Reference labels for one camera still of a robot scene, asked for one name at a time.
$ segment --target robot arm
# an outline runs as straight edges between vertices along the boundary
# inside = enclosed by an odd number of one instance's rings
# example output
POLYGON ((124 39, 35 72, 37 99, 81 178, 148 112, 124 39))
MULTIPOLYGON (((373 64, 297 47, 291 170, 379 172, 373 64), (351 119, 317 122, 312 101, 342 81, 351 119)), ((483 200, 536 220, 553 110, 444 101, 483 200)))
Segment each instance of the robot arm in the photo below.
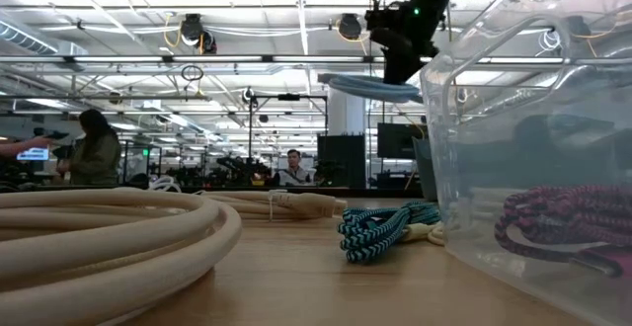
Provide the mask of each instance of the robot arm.
POLYGON ((366 12, 366 29, 370 39, 384 48, 384 83, 403 84, 422 68, 420 57, 434 57, 438 49, 433 45, 436 27, 443 20, 449 0, 409 0, 380 9, 373 1, 373 9, 366 12))

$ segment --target braided rope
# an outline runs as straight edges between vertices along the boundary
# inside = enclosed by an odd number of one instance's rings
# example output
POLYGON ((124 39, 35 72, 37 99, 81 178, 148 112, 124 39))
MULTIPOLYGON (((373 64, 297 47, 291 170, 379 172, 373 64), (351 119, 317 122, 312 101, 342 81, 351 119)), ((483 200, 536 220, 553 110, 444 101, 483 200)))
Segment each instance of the braided rope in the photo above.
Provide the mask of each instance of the braided rope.
POLYGON ((509 196, 503 209, 494 235, 501 247, 520 256, 565 263, 575 254, 514 242, 507 234, 512 225, 537 244, 632 246, 632 189, 628 187, 539 187, 509 196))
POLYGON ((440 221, 436 204, 414 202, 401 208, 346 208, 338 233, 345 235, 340 247, 351 263, 374 260, 396 243, 404 227, 413 223, 435 224, 440 221))

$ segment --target pillar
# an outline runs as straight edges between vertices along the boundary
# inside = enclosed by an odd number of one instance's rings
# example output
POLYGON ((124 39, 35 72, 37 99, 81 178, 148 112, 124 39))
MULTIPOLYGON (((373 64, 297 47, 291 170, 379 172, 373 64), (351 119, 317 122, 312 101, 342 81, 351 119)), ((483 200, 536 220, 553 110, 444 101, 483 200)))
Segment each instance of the pillar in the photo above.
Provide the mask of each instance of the pillar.
POLYGON ((329 89, 328 135, 364 134, 364 98, 329 89))

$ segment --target woman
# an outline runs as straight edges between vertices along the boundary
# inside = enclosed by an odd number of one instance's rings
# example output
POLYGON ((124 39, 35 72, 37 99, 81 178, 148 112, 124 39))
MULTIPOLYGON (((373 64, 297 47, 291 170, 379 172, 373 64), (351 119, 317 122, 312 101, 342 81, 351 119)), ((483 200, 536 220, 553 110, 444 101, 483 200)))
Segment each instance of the woman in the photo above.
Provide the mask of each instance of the woman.
POLYGON ((57 171, 60 174, 70 172, 74 185, 118 184, 120 144, 117 133, 106 118, 93 109, 81 113, 79 123, 86 137, 79 143, 70 161, 62 162, 57 171))

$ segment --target desk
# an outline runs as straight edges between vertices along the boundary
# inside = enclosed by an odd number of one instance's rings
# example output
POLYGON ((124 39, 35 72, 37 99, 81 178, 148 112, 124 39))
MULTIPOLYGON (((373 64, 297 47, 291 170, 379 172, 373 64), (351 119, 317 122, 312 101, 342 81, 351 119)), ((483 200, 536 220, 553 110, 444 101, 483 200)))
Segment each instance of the desk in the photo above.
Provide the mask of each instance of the desk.
POLYGON ((125 325, 588 325, 427 242, 398 245, 372 266, 350 265, 337 223, 245 221, 214 271, 125 325))

